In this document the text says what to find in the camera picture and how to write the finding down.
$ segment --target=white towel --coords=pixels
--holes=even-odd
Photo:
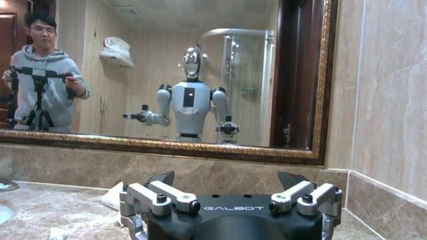
[[[115,52],[125,58],[131,58],[129,53],[131,45],[119,37],[111,36],[104,40],[104,51]]]

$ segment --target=ceiling vent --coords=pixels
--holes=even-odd
[[[140,17],[141,14],[133,6],[115,6],[113,9],[123,15]]]

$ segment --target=sink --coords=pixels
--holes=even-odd
[[[13,217],[13,209],[6,201],[0,201],[0,225]]]

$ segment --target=gold mirror frame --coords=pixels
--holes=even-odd
[[[327,148],[337,0],[315,1],[321,1],[323,10],[312,150],[279,149],[231,144],[189,143],[147,138],[63,134],[6,129],[0,129],[0,143],[135,152],[248,162],[323,166]],[[279,2],[277,29],[280,30],[281,17],[284,14],[284,0],[280,0]]]

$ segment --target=humanoid robot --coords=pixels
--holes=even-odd
[[[168,127],[171,124],[169,108],[175,112],[176,130],[179,141],[201,142],[199,135],[203,133],[205,117],[211,110],[211,101],[217,109],[219,119],[215,126],[216,132],[221,133],[223,143],[235,143],[233,136],[240,127],[232,122],[229,101],[225,89],[219,87],[215,90],[200,81],[201,51],[199,46],[187,49],[183,58],[183,68],[187,80],[173,87],[161,84],[157,91],[159,113],[148,110],[148,105],[141,105],[140,113],[125,113],[127,119],[140,121],[145,126],[159,124]]]

